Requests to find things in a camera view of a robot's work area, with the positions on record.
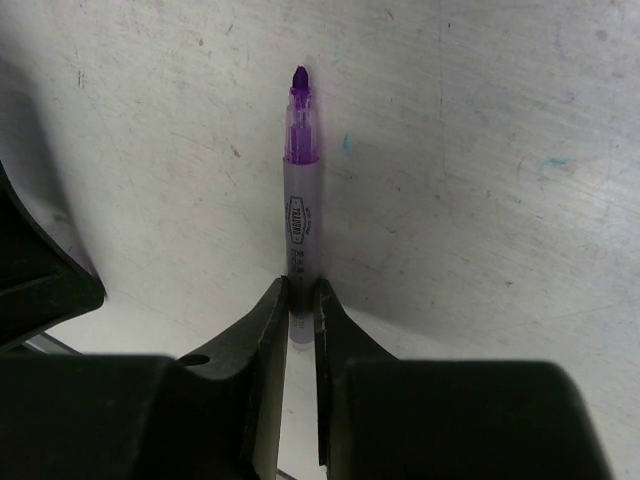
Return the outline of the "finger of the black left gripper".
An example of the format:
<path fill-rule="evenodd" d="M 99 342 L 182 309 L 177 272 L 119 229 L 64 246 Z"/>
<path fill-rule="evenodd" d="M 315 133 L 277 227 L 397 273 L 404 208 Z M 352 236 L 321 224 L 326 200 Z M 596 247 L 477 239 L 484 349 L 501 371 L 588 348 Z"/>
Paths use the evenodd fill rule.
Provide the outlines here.
<path fill-rule="evenodd" d="M 1 173 L 1 350 L 99 309 L 101 280 L 65 253 Z"/>

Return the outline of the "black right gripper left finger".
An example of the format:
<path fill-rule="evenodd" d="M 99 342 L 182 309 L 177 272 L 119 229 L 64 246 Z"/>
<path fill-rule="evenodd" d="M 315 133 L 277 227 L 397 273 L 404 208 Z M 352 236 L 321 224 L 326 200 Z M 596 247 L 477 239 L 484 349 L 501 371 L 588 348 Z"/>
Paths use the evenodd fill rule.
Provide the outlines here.
<path fill-rule="evenodd" d="M 288 284 L 191 353 L 1 359 L 5 479 L 271 479 Z"/>

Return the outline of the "purple highlighter pen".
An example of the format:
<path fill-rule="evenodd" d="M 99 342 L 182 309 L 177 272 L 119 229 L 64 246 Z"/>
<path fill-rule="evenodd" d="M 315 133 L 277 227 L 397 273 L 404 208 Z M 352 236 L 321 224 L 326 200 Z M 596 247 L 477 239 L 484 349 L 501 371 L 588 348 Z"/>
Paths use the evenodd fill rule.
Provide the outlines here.
<path fill-rule="evenodd" d="M 313 289 L 320 277 L 321 164 L 315 99 L 308 69 L 293 74 L 283 158 L 289 338 L 307 349 L 314 339 Z"/>

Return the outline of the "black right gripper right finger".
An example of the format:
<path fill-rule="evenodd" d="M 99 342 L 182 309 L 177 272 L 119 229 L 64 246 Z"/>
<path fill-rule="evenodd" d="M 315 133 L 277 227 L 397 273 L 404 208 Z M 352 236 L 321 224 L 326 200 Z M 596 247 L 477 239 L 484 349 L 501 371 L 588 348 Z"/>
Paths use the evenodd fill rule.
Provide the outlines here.
<path fill-rule="evenodd" d="M 401 360 L 328 281 L 314 295 L 318 456 L 330 479 L 608 479 L 582 396 L 558 365 Z"/>

